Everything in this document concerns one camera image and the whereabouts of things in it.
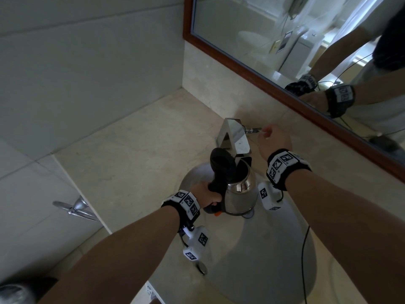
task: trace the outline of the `floor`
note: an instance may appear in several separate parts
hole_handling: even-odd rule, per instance
[[[97,231],[94,235],[84,241],[79,247],[77,247],[73,252],[71,252],[68,256],[62,259],[49,273],[47,276],[52,276],[57,279],[61,279],[61,277],[71,269],[75,265],[76,262],[80,260],[80,258],[87,253],[93,246],[95,246],[98,242],[103,240],[107,237],[109,233],[103,227],[99,231]],[[148,293],[146,292],[145,286],[139,291],[136,295],[134,300],[131,304],[149,304],[150,298]]]

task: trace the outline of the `marble backsplash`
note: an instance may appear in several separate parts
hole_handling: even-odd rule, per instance
[[[183,87],[223,118],[278,124],[314,172],[405,220],[405,184],[188,42]]]

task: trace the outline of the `person's right arm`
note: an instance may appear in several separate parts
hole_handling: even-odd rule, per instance
[[[289,136],[268,126],[259,136],[267,158],[292,150]],[[286,188],[315,234],[347,272],[368,304],[405,299],[405,223],[386,210],[308,170],[296,170]]]
[[[320,81],[348,56],[367,44],[370,40],[372,40],[372,37],[369,32],[362,27],[357,27],[348,35],[328,47],[316,61],[309,74],[313,75],[317,81]]]

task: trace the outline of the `metal handle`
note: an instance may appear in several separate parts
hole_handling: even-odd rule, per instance
[[[76,200],[73,206],[70,204],[63,203],[61,201],[53,201],[52,204],[55,207],[58,207],[59,209],[67,210],[69,215],[78,216],[84,219],[99,222],[99,219],[93,212],[84,210],[89,205],[86,203],[86,201],[82,196],[80,196]]]

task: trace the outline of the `mirror frame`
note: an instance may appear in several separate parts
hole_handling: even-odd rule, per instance
[[[193,46],[200,49],[222,65],[228,67],[236,74],[252,83],[277,101],[289,107],[293,111],[305,117],[322,130],[331,134],[350,148],[354,149],[362,156],[377,164],[380,168],[390,173],[397,179],[405,183],[405,166],[400,164],[394,158],[385,154],[377,147],[358,137],[353,132],[335,123],[332,119],[325,117],[309,105],[301,102],[297,97],[292,96],[283,88],[276,84],[266,81],[258,73],[254,73],[247,66],[239,63],[223,51],[217,49],[214,45],[208,43],[197,35],[193,34],[194,6],[196,0],[184,0],[184,21],[183,21],[183,39]]]

